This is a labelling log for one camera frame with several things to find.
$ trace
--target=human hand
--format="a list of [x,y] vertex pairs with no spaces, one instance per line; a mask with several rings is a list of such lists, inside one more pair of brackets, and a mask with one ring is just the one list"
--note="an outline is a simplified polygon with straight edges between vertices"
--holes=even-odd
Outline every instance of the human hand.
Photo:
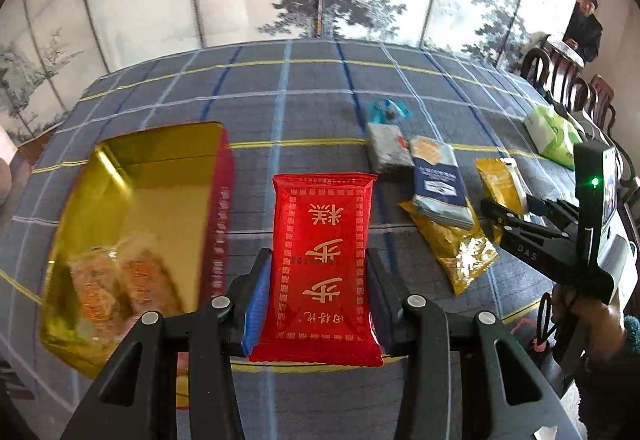
[[574,39],[569,38],[565,41],[565,43],[574,50],[578,49],[578,43]]
[[567,311],[585,323],[589,331],[587,354],[593,362],[604,363],[613,357],[625,342],[625,328],[620,318],[620,304],[607,306],[593,297],[578,296],[575,290],[557,284],[551,293],[551,320],[557,323]]

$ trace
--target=gray tablecloth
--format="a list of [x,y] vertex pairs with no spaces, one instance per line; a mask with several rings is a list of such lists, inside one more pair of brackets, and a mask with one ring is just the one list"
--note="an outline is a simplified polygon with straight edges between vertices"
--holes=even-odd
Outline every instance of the gray tablecloth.
[[[482,197],[478,156],[513,156],[533,193],[574,200],[573,173],[536,156],[524,128],[524,117],[543,102],[538,93],[520,78],[450,55],[353,41],[269,41],[168,56],[89,86],[33,171],[2,237],[0,354],[34,394],[34,400],[16,403],[41,438],[58,438],[90,383],[41,346],[38,294],[66,198],[99,140],[187,121],[226,125],[236,162],[229,283],[270,244],[271,177],[368,171],[367,112],[387,97],[402,100],[413,113],[400,122],[406,137],[441,137],[455,146],[476,210]],[[508,318],[550,289],[548,279],[501,251],[498,263],[454,297],[398,207],[411,196],[410,186],[379,182],[369,238],[410,290],[447,311],[489,309]],[[246,437],[392,438],[402,362],[375,370],[334,369],[235,366]],[[178,426],[185,434],[184,412]],[[454,438],[459,432],[455,423]]]

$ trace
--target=open gift box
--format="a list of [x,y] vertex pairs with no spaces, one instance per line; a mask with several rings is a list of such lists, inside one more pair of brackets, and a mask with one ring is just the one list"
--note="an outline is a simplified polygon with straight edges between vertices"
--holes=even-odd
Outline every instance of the open gift box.
[[[233,156],[218,122],[154,128],[99,143],[68,198],[50,250],[40,327],[44,346],[95,378],[113,346],[78,333],[82,307],[70,262],[140,232],[154,237],[153,253],[184,312],[224,293],[233,181]],[[177,393],[184,406],[184,375]]]

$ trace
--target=gold chinese character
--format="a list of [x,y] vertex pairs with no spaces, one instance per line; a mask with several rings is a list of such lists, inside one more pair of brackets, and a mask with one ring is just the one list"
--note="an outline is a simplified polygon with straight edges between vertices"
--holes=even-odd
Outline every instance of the gold chinese character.
[[335,208],[335,204],[327,205],[315,205],[311,204],[311,208],[307,211],[313,214],[313,223],[317,225],[318,222],[322,222],[323,225],[326,225],[327,221],[333,226],[340,223],[340,213],[344,210],[344,208]]
[[327,286],[329,283],[336,283],[338,281],[342,281],[341,277],[332,277],[331,279],[325,279],[324,281],[321,281],[320,283],[316,283],[315,285],[313,285],[311,287],[311,290],[305,290],[303,292],[303,295],[310,295],[313,296],[311,299],[315,299],[316,301],[319,301],[321,303],[326,302],[326,299],[329,298],[329,301],[333,301],[334,300],[334,295],[340,295],[340,292],[332,292],[332,290],[334,288],[337,287],[337,285],[331,285],[331,286]]
[[334,256],[340,256],[340,251],[334,252],[337,245],[329,247],[329,245],[333,245],[334,243],[340,243],[342,238],[337,238],[336,240],[329,240],[328,242],[320,243],[320,245],[316,245],[314,250],[308,250],[305,253],[305,256],[315,256],[316,260],[320,260],[323,263],[326,263],[326,260],[332,260]]

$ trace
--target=red snack package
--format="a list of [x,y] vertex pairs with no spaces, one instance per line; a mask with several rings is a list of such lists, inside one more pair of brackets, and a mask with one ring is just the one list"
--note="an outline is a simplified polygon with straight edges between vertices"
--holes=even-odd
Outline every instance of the red snack package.
[[365,248],[375,175],[276,175],[269,308],[249,360],[382,366]]

